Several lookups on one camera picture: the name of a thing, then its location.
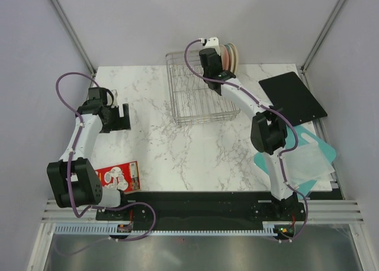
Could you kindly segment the metal wire dish rack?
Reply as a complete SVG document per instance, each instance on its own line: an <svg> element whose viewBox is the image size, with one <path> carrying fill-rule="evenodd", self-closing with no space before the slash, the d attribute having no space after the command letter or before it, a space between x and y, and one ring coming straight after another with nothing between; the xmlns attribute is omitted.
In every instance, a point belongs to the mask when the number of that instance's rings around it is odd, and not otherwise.
<svg viewBox="0 0 379 271"><path fill-rule="evenodd" d="M178 126L232 120L240 112L188 69L183 51L168 53L165 59L171 111Z"/></svg>

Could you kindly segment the pink and cream plate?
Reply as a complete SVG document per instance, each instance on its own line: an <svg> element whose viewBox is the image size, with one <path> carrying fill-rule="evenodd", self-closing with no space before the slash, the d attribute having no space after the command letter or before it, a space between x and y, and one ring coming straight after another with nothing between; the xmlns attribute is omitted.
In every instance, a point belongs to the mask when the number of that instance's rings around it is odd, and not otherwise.
<svg viewBox="0 0 379 271"><path fill-rule="evenodd" d="M228 49L225 45L221 45L221 59L222 59L222 64L223 64L223 69L224 70L230 70L231 64L230 64L230 56Z"/></svg>

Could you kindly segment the green and cream plate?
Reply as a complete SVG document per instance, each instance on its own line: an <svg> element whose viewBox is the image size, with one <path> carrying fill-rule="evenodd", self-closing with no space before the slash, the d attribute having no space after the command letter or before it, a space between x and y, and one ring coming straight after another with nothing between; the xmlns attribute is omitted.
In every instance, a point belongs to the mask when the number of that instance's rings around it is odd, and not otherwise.
<svg viewBox="0 0 379 271"><path fill-rule="evenodd" d="M235 54L235 71L234 73L236 74L239 66L239 52L237 50L237 47L232 43L232 46L234 48L234 54Z"/></svg>

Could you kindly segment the blue and cream plate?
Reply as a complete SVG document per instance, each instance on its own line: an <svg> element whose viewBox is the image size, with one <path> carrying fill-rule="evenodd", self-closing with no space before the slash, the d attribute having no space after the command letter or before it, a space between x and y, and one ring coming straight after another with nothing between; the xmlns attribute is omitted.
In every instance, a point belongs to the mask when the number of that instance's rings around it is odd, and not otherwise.
<svg viewBox="0 0 379 271"><path fill-rule="evenodd" d="M229 43L228 45L230 47L230 62L231 62L230 71L232 73L235 73L236 72L236 53L235 53L235 47L233 46L232 43Z"/></svg>

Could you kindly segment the watermelon pattern plate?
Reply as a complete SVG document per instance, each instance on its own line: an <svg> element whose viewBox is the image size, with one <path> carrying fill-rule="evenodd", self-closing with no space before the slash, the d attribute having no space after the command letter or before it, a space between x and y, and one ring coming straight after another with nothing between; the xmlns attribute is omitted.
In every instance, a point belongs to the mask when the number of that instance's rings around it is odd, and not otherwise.
<svg viewBox="0 0 379 271"><path fill-rule="evenodd" d="M221 59L223 58L223 47L221 46L221 45L219 45L219 50L220 50L220 57L221 57Z"/></svg>

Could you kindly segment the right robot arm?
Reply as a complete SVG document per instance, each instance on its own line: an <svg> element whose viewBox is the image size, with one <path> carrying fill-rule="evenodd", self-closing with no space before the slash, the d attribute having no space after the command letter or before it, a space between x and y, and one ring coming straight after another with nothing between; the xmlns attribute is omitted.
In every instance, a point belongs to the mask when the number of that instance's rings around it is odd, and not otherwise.
<svg viewBox="0 0 379 271"><path fill-rule="evenodd" d="M219 95L230 99L251 119L250 140L254 148L262 153L271 187L272 200L266 204L263 215L284 220L295 214L298 204L296 192L285 174L283 152L289 121L280 108L260 101L243 87L239 79L222 68L221 56L214 48L199 52L203 68L203 80Z"/></svg>

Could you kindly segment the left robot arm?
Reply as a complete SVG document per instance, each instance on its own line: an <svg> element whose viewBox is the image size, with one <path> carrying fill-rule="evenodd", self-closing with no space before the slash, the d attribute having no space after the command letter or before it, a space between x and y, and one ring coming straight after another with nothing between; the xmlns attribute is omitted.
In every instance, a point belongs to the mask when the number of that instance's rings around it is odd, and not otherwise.
<svg viewBox="0 0 379 271"><path fill-rule="evenodd" d="M76 218L82 218L91 208L109 209L118 220L130 213L129 204L122 200L124 188L102 186L90 162L100 134L131 128L129 106L119 105L117 97L115 89L93 87L78 109L63 101L76 117L75 128L60 159L48 164L47 175L57 205L71 208Z"/></svg>

